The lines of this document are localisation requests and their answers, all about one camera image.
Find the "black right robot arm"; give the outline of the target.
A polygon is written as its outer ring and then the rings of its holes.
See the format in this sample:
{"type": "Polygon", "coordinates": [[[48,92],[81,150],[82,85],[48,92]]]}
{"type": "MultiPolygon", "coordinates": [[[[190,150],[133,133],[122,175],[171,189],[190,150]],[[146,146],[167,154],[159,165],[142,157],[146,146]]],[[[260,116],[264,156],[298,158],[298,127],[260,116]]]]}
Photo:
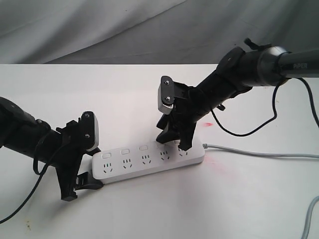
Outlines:
{"type": "Polygon", "coordinates": [[[162,116],[157,123],[157,142],[179,140],[178,147],[186,151],[192,147],[197,122],[214,109],[223,111],[226,100],[253,87],[277,90],[289,79],[304,82],[319,75],[318,50],[293,53],[272,44],[257,45],[250,39],[244,42],[250,51],[233,48],[195,87],[175,82],[169,76],[161,77],[158,109],[162,116]]]}

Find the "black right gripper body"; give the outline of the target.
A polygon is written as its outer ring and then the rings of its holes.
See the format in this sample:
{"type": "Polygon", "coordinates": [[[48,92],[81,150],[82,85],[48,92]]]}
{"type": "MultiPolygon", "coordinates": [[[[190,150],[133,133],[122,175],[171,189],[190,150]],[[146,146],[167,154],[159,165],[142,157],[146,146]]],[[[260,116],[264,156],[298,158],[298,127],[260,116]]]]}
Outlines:
{"type": "Polygon", "coordinates": [[[175,82],[173,110],[170,113],[170,127],[174,138],[180,140],[178,148],[187,151],[192,148],[196,128],[198,91],[193,86],[175,82]]]}

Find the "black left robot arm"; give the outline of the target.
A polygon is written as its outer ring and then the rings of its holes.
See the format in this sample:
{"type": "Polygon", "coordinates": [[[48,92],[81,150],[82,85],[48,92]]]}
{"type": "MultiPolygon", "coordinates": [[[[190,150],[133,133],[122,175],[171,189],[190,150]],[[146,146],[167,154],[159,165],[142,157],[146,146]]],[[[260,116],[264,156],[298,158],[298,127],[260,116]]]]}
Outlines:
{"type": "Polygon", "coordinates": [[[52,129],[10,100],[0,99],[0,145],[32,158],[35,173],[39,162],[54,167],[64,201],[76,199],[77,190],[103,187],[91,173],[78,173],[83,155],[100,152],[98,143],[98,121],[92,111],[85,111],[64,128],[52,129]]]}

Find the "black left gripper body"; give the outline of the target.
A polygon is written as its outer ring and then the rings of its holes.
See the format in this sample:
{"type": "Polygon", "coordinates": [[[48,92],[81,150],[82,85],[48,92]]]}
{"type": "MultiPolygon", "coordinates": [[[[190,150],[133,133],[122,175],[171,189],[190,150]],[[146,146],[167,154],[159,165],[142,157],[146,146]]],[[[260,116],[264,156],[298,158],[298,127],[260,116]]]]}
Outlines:
{"type": "Polygon", "coordinates": [[[72,120],[64,128],[56,128],[62,142],[57,151],[56,173],[61,191],[61,200],[77,199],[76,190],[81,190],[87,181],[87,173],[79,174],[80,164],[84,155],[83,119],[72,120]]]}

